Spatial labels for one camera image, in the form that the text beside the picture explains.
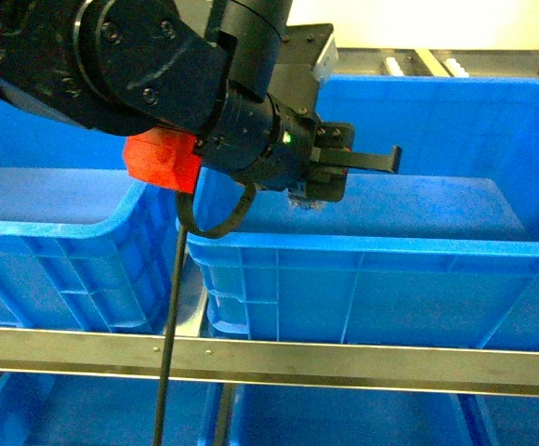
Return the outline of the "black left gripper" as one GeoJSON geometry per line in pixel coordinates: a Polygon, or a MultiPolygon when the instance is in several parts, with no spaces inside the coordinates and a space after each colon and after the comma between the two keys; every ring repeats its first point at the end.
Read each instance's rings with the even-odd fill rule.
{"type": "Polygon", "coordinates": [[[350,152],[346,166],[320,161],[323,150],[350,151],[354,126],[299,115],[271,95],[254,102],[227,95],[209,137],[195,149],[203,166],[260,190],[283,191],[300,200],[336,203],[344,196],[348,168],[398,173],[402,148],[389,154],[350,152]]]}

